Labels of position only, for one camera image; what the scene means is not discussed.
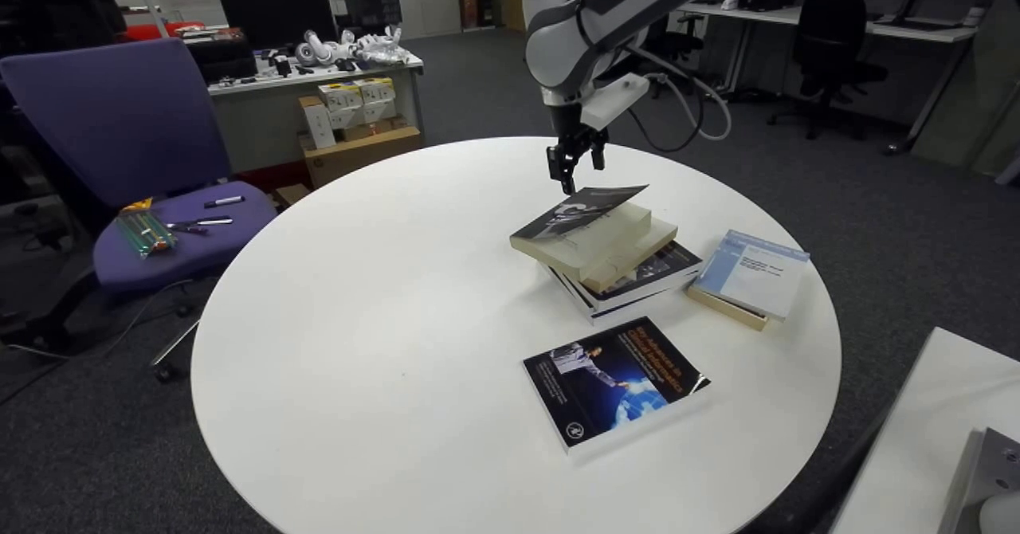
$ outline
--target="white table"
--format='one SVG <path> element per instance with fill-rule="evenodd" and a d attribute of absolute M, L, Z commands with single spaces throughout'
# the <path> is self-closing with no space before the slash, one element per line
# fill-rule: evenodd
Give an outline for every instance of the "white table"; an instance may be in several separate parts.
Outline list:
<path fill-rule="evenodd" d="M 735 91 L 740 87 L 741 73 L 744 70 L 744 62 L 747 58 L 748 46 L 751 45 L 753 32 L 752 22 L 763 21 L 785 25 L 797 25 L 797 22 L 801 19 L 800 7 L 757 12 L 754 10 L 740 9 L 723 10 L 719 6 L 710 6 L 706 4 L 684 4 L 683 6 L 680 6 L 680 11 L 710 16 L 724 16 L 741 20 L 741 37 L 740 40 L 737 40 L 736 49 L 734 49 L 730 55 L 729 64 L 726 67 L 726 77 L 724 79 L 724 87 L 726 91 Z M 951 23 L 947 20 L 937 20 L 932 18 L 908 18 L 908 20 L 932 23 Z M 956 72 L 956 69 L 960 66 L 960 62 L 967 53 L 967 48 L 970 47 L 970 40 L 972 40 L 974 35 L 977 34 L 977 29 L 961 26 L 950 30 L 923 31 L 868 22 L 867 33 L 873 36 L 884 36 L 888 38 L 901 38 L 904 40 L 917 40 L 921 42 L 953 45 L 950 57 L 946 62 L 946 67 L 942 68 L 942 73 L 940 73 L 934 87 L 932 87 L 931 92 L 929 92 L 928 99 L 924 102 L 924 107 L 921 108 L 921 113 L 918 114 L 917 119 L 915 119 L 914 123 L 911 125 L 910 134 L 907 135 L 907 140 L 903 142 L 902 145 L 896 146 L 897 149 L 902 150 L 903 152 L 908 152 L 911 147 L 914 146 L 914 142 L 917 140 L 917 136 L 921 134 L 925 122 L 928 120 L 928 116 L 931 115 L 931 110 L 934 109 L 935 103 L 938 102 L 938 98 L 941 97 L 942 92 L 946 91 L 947 85 L 949 85 L 950 79 Z"/>
<path fill-rule="evenodd" d="M 296 62 L 291 58 L 292 66 Z M 356 71 L 340 71 L 336 66 L 309 69 L 312 73 L 301 74 L 295 69 L 287 77 L 260 77 L 252 84 L 209 87 L 216 121 L 235 172 L 304 161 L 297 134 L 307 130 L 307 126 L 298 98 L 317 95 L 316 87 L 320 84 L 368 76 L 392 77 L 397 112 L 422 134 L 425 131 L 418 101 L 417 76 L 424 72 L 421 58 L 412 55 L 404 65 Z"/>
<path fill-rule="evenodd" d="M 312 193 L 235 259 L 192 358 L 202 436 L 290 533 L 735 531 L 818 445 L 839 330 L 814 266 L 765 331 L 680 291 L 648 315 L 712 378 L 706 403 L 571 462 L 520 361 L 595 328 L 508 235 L 562 199 L 549 138 L 387 159 Z M 578 185 L 638 204 L 707 257 L 728 228 L 798 247 L 760 207 L 671 160 L 606 146 Z"/>
<path fill-rule="evenodd" d="M 935 328 L 882 425 L 833 534 L 932 534 L 972 430 L 1020 439 L 1020 363 Z"/>

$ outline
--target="round white table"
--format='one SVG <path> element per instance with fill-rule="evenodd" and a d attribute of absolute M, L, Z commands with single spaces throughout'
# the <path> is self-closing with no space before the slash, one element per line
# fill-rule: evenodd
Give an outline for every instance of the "round white table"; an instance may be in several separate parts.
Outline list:
<path fill-rule="evenodd" d="M 839 328 L 809 266 L 785 323 L 686 299 L 648 316 L 712 379 L 696 408 L 578 464 L 521 360 L 594 333 L 508 236 L 562 199 L 548 138 L 442 145 L 345 175 L 284 212 L 216 284 L 192 392 L 220 470 L 288 534 L 737 530 L 794 479 L 839 385 Z M 577 186 L 634 198 L 707 258 L 735 228 L 798 247 L 674 161 L 606 146 Z"/>

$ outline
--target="purple office chair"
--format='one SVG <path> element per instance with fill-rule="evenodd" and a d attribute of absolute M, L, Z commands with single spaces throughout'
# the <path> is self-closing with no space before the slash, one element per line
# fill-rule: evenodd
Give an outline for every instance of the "purple office chair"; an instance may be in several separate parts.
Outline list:
<path fill-rule="evenodd" d="M 93 248 L 103 290 L 158 289 L 226 265 L 275 217 L 255 186 L 214 184 L 231 167 L 206 85 L 182 41 L 11 56 L 0 60 L 0 76 L 27 119 L 102 203 L 120 208 L 208 185 L 157 200 L 153 211 L 164 222 L 234 218 L 233 225 L 212 226 L 206 235 L 177 233 L 173 250 L 146 259 L 132 251 L 116 224 L 107 225 Z M 245 201 L 203 208 L 231 196 Z M 156 361 L 153 367 L 158 374 Z"/>

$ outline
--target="black monitor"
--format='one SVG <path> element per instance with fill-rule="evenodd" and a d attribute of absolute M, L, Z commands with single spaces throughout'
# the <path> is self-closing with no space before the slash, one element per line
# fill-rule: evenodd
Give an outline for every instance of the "black monitor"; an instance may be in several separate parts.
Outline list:
<path fill-rule="evenodd" d="M 304 41 L 314 30 L 323 42 L 338 41 L 329 0 L 219 0 L 226 22 L 240 28 L 252 48 L 280 48 Z"/>

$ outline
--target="person on book cover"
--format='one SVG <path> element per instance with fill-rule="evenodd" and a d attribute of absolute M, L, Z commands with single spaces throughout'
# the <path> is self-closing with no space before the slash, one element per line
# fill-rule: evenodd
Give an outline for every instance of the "person on book cover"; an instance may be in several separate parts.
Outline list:
<path fill-rule="evenodd" d="M 578 368 L 583 368 L 583 370 L 594 374 L 600 381 L 605 382 L 606 386 L 624 388 L 629 386 L 627 382 L 617 382 L 615 378 L 610 377 L 602 368 L 596 366 L 594 359 L 600 355 L 602 355 L 602 348 L 584 350 L 582 345 L 576 342 L 571 342 L 569 345 L 562 345 L 562 348 L 549 352 L 550 359 L 556 364 L 556 370 L 561 375 L 565 375 L 569 371 L 576 371 Z"/>

